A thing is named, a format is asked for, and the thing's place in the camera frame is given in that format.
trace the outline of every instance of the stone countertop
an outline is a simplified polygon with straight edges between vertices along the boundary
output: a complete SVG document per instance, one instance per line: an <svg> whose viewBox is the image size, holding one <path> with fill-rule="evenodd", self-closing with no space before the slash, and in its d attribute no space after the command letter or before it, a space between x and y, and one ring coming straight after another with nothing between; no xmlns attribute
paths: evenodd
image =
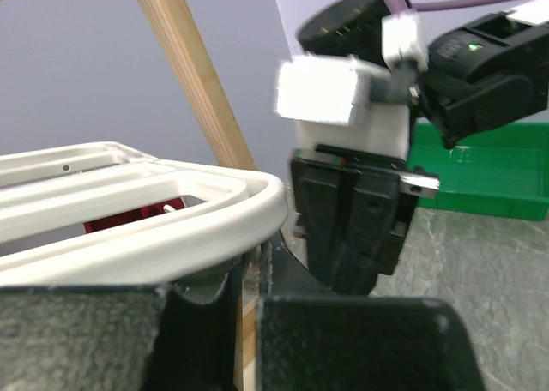
<svg viewBox="0 0 549 391"><path fill-rule="evenodd" d="M290 237L293 254L305 243ZM549 389L549 220L419 208L401 262L374 295L451 304L468 327L488 391Z"/></svg>

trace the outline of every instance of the metal screw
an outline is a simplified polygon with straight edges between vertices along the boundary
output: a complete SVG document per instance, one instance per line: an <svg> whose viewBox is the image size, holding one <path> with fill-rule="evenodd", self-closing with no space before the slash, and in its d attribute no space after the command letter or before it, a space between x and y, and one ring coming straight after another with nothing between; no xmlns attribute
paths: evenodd
<svg viewBox="0 0 549 391"><path fill-rule="evenodd" d="M412 85L410 87L410 95L412 96L412 98L410 99L412 104L419 104L419 96L421 95L421 91L419 90L419 87L417 85Z"/></svg>

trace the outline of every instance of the red object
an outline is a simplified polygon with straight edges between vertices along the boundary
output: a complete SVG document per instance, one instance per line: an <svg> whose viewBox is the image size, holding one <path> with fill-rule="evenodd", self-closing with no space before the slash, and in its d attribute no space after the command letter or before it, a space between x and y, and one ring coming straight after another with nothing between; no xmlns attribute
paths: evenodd
<svg viewBox="0 0 549 391"><path fill-rule="evenodd" d="M89 234L92 232L113 228L114 226L123 226L124 224L129 224L130 222L155 217L156 215L164 214L165 205L169 205L176 210L185 208L183 200L181 198L176 198L174 200L159 202L147 207L132 209L131 211L127 211L125 213L114 214L110 217L89 221L84 224L84 228L86 229L86 234Z"/></svg>

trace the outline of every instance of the white plastic handle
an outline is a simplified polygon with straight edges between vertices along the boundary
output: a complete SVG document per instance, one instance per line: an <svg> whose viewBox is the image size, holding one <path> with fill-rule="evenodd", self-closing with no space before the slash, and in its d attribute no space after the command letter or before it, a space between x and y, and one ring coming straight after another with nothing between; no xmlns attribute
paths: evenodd
<svg viewBox="0 0 549 391"><path fill-rule="evenodd" d="M116 142L5 155L0 157L0 187L147 159L154 157Z"/></svg>
<svg viewBox="0 0 549 391"><path fill-rule="evenodd" d="M273 235L286 218L285 188L277 177L147 161L46 181L41 188L33 183L4 191L0 240L181 195L206 202L1 257L0 285L165 282L245 253ZM9 207L11 203L20 205Z"/></svg>

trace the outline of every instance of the green plastic tray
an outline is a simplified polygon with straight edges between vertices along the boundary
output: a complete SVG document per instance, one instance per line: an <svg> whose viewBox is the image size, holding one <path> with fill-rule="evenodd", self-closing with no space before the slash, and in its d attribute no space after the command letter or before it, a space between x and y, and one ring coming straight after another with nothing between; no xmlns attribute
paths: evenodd
<svg viewBox="0 0 549 391"><path fill-rule="evenodd" d="M452 150L418 124L409 166L440 176L424 208L542 221L549 210L549 123L513 123L473 135Z"/></svg>

